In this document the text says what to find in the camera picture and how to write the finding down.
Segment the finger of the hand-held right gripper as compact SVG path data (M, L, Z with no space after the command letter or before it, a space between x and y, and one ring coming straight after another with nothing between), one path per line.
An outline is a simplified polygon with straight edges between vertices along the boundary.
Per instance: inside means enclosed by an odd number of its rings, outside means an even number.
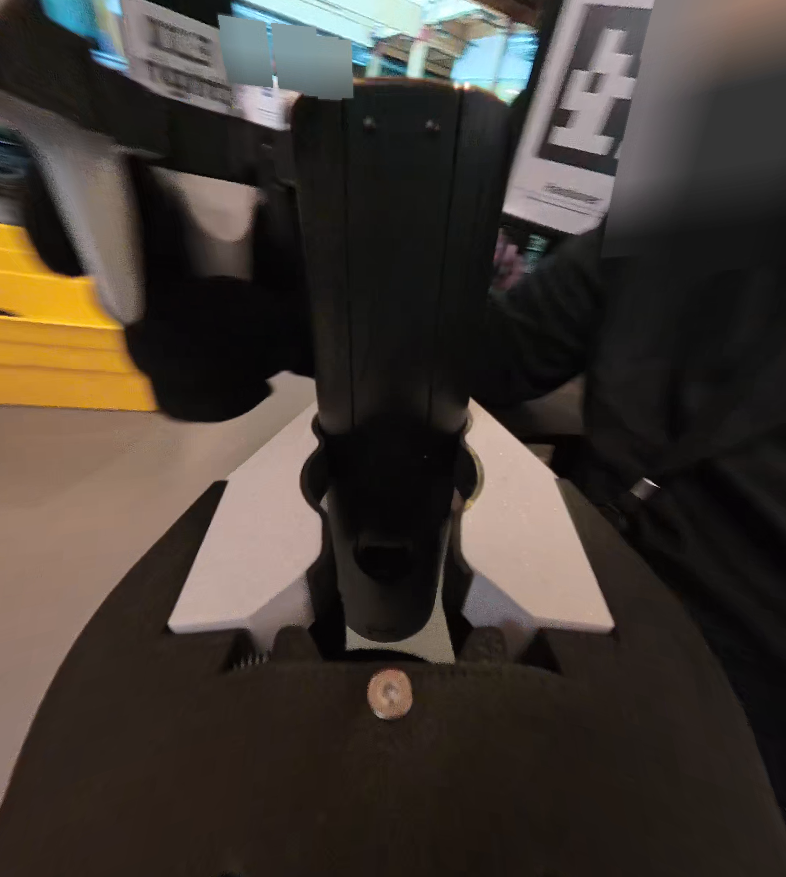
M102 309L132 325L145 311L137 206L124 151L73 124L24 124L23 135Z

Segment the black remote control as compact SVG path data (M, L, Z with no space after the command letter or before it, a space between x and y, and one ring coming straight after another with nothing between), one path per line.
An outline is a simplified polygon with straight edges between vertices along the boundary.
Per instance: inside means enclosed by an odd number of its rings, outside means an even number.
M344 630L384 648L427 624L444 569L509 107L375 79L299 97L290 124L317 392L302 486Z

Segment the black and white tag poster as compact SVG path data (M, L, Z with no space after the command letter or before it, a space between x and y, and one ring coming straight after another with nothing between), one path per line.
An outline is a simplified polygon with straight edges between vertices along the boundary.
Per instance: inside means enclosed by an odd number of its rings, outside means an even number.
M505 216L562 234L601 223L653 6L562 2L512 162Z

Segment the yellow plastic bin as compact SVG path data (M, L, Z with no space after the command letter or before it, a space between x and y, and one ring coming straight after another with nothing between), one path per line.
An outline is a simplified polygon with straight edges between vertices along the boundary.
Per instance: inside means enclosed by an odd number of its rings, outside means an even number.
M0 404L155 411L149 381L92 279L54 273L19 226L0 224Z

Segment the person's right hand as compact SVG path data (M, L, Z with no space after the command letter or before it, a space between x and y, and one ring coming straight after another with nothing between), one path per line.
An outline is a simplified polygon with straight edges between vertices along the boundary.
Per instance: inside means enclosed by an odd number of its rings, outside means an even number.
M158 408L216 423L250 412L283 372L312 379L315 356L304 258L295 221L278 235L261 200L251 233L253 277L202 277L187 251L187 219L151 166L132 157L144 263L145 310L125 327L128 353Z

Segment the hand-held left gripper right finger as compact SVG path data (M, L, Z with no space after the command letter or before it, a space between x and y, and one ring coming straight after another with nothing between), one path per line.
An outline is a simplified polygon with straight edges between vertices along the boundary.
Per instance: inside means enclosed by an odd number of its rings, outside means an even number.
M499 630L508 652L524 652L543 630L612 632L558 478L476 402L468 413L464 440L478 479L460 519L473 575L462 616Z

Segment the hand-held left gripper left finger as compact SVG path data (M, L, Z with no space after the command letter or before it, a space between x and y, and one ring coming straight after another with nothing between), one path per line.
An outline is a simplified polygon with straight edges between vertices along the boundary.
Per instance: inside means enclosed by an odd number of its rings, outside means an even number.
M223 496L168 619L174 634L246 630L270 650L281 628L315 619L308 570L322 525L301 489L318 448L309 405L225 483Z

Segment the white paper sign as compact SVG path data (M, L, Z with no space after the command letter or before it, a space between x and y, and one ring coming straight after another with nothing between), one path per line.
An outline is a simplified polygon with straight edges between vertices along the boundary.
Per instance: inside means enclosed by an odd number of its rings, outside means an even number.
M122 1L127 75L157 95L224 116L237 113L220 30L146 1Z

